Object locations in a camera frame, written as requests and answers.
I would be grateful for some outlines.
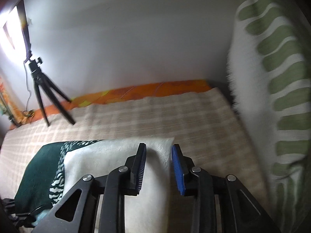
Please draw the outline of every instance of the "glowing light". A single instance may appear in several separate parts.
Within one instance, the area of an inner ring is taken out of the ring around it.
[[[26,59],[26,46],[16,7],[9,13],[6,26],[11,42],[6,35],[4,28],[1,28],[0,44],[10,60],[15,63],[21,63]]]

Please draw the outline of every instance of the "gray wall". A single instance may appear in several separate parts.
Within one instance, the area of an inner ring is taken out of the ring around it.
[[[24,1],[33,54],[70,97],[162,81],[226,81],[237,0]],[[24,68],[2,50],[0,59],[24,109]],[[38,108],[34,96],[29,106]],[[3,130],[5,123],[1,118]]]

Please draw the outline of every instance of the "white pattern on green fabric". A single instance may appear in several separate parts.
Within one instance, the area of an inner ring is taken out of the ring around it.
[[[49,189],[49,198],[51,199],[51,203],[54,206],[62,197],[64,191],[65,184],[65,169],[64,169],[64,159],[67,152],[80,149],[82,147],[88,146],[90,144],[96,143],[101,140],[92,140],[92,141],[68,141],[65,142],[61,147],[58,169],[55,174],[55,178],[51,183]]]
[[[277,132],[290,130],[292,134],[299,135],[300,131],[310,130],[311,128],[310,110],[307,109],[305,112],[293,113],[292,115],[282,111],[310,103],[310,88],[304,87],[304,83],[298,84],[302,80],[310,79],[307,60],[296,60],[293,63],[288,63],[293,55],[299,54],[305,57],[304,54],[308,47],[300,45],[299,36],[297,36],[286,13],[284,13],[276,1],[239,0],[240,6],[236,17],[239,21],[248,20],[245,27],[245,31],[248,34],[262,38],[257,45],[257,52],[262,55],[262,67],[269,73],[269,78],[271,78],[268,88],[270,95],[281,92],[284,89],[288,91],[285,96],[278,97],[273,103],[276,106],[274,111],[281,115],[275,124]],[[282,24],[271,31],[271,25],[279,17],[282,17]],[[281,71],[281,67],[286,67],[286,61],[288,63],[287,69],[282,68],[283,72],[276,75],[275,71],[277,69]],[[296,85],[296,87],[291,88],[292,83],[301,86]],[[276,195],[279,196],[277,197],[278,211],[276,221],[279,223],[279,227],[283,229],[283,232],[291,231],[296,217],[296,205],[302,185],[300,180],[304,170],[303,163],[306,155],[305,148],[306,144],[309,144],[307,140],[292,141],[291,139],[291,136],[289,136],[288,141],[276,143],[276,153],[283,153],[278,155],[280,162],[275,162],[271,169],[272,174],[279,176],[280,180],[282,179],[283,181],[278,184],[278,191],[276,192]],[[281,158],[285,158],[285,156],[290,158],[294,154],[300,154],[300,160],[296,159],[296,161],[291,163],[281,161]]]

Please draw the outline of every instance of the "plaid blanket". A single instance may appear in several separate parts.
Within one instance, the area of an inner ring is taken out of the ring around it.
[[[69,140],[133,136],[175,137],[183,154],[212,175],[236,175],[268,210],[268,200],[253,148],[218,89],[136,101],[92,104],[71,111],[71,126],[60,114],[9,131],[0,151],[0,196],[14,198],[27,164],[45,144]],[[192,211],[180,202],[175,182],[169,209],[169,231],[189,227]]]

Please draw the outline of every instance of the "tripod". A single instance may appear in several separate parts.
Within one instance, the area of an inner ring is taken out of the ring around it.
[[[38,58],[38,61],[36,60],[30,61],[29,68],[31,70],[32,78],[34,79],[35,94],[36,94],[42,115],[46,121],[47,126],[49,127],[50,123],[44,110],[39,86],[42,88],[42,90],[44,91],[46,96],[51,100],[51,102],[57,107],[60,113],[67,119],[67,121],[71,123],[72,125],[74,125],[76,122],[71,117],[71,115],[64,109],[64,107],[60,104],[60,102],[58,101],[54,93],[52,92],[51,88],[69,103],[71,102],[71,100],[49,79],[49,77],[47,77],[41,71],[41,68],[38,67],[38,64],[42,64],[41,58]]]

